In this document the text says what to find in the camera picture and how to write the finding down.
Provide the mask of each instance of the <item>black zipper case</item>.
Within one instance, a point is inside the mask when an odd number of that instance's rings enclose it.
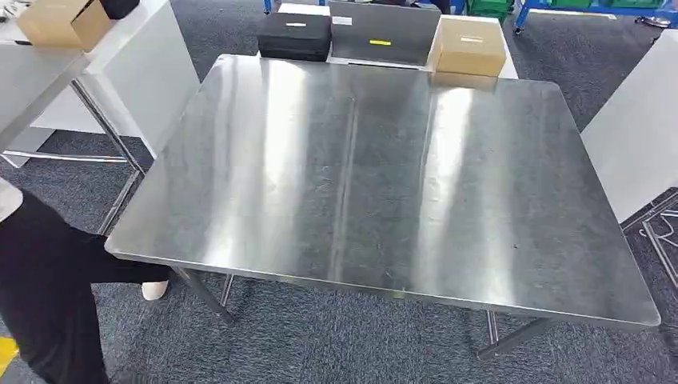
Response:
[[[257,38],[263,58],[323,62],[332,40],[329,16],[271,14],[261,23]]]
[[[120,20],[139,5],[139,0],[102,0],[108,18]]]

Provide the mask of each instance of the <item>white shoe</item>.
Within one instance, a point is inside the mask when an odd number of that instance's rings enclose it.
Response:
[[[164,282],[145,282],[142,284],[142,294],[144,298],[150,302],[158,300],[165,294],[167,290],[168,281]]]

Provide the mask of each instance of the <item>table top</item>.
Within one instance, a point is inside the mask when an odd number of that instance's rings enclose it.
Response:
[[[0,44],[0,150],[27,128],[87,67],[74,50]]]
[[[120,258],[643,329],[654,302],[558,86],[222,55]]]

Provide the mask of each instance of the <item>brown cardboard box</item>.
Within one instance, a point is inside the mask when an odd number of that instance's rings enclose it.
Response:
[[[110,30],[99,0],[37,0],[17,20],[34,46],[90,52]]]
[[[434,72],[496,77],[506,61],[498,22],[445,15],[438,23],[427,66]]]

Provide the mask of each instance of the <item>laptop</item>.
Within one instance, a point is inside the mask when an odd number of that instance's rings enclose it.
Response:
[[[332,57],[424,66],[438,9],[329,2]]]

